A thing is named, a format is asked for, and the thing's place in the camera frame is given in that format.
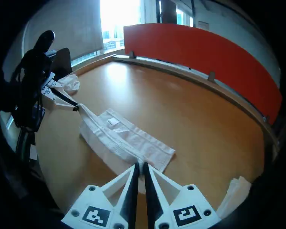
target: towel label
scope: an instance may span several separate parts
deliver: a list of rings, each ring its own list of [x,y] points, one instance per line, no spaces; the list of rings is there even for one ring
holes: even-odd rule
[[[109,122],[111,125],[115,125],[115,124],[119,123],[120,121],[117,120],[116,118],[111,118],[111,119],[108,119],[108,122]]]

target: roller blind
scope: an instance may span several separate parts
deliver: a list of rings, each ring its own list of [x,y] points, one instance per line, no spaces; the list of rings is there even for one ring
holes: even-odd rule
[[[32,49],[46,30],[53,30],[50,49],[68,48],[71,59],[103,48],[100,0],[52,0],[29,21],[24,37],[24,52]]]

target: table surface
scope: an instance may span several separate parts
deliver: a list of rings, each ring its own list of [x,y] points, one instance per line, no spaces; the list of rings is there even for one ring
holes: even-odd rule
[[[73,98],[100,115],[112,108],[175,149],[164,174],[195,184],[216,210],[233,178],[252,182],[264,165],[260,127],[225,99],[178,77],[110,62],[79,77]],[[79,135],[78,112],[46,111],[36,134],[40,166],[49,190],[66,213],[83,189],[116,175]],[[137,228],[147,228],[145,195],[138,195]]]

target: red partition panel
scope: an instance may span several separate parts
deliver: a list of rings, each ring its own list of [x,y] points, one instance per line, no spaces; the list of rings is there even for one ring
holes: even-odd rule
[[[193,68],[250,101],[273,124],[282,96],[267,70],[246,50],[214,33],[175,24],[124,27],[125,53]]]

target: white cloth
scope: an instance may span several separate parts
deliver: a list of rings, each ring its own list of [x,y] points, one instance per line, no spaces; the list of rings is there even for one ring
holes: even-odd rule
[[[67,75],[57,81],[64,86],[65,92],[69,95],[76,93],[79,90],[79,80],[75,74]]]
[[[139,162],[140,173],[148,162],[163,172],[175,150],[139,129],[109,109],[99,117],[85,105],[79,104],[83,119],[80,134],[92,150],[117,175]],[[145,193],[144,178],[139,179],[138,191]]]
[[[251,183],[242,176],[231,180],[227,194],[216,211],[218,217],[223,219],[230,215],[247,198],[250,188]]]

